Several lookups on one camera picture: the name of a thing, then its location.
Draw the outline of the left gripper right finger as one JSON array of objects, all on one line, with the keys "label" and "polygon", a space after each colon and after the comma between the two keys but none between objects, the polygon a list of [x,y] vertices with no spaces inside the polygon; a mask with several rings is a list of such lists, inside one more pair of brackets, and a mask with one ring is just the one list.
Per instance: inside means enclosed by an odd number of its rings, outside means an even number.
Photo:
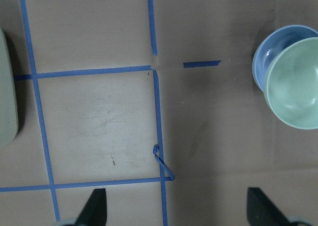
[{"label": "left gripper right finger", "polygon": [[288,226],[291,222],[258,187],[249,187],[246,204],[250,226]]}]

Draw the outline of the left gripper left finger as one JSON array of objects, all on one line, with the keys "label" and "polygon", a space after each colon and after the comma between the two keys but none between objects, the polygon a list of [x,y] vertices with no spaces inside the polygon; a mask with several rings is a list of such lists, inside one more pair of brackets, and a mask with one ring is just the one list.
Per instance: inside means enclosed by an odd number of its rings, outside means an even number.
[{"label": "left gripper left finger", "polygon": [[79,214],[77,226],[105,226],[107,222],[107,201],[105,188],[94,189]]}]

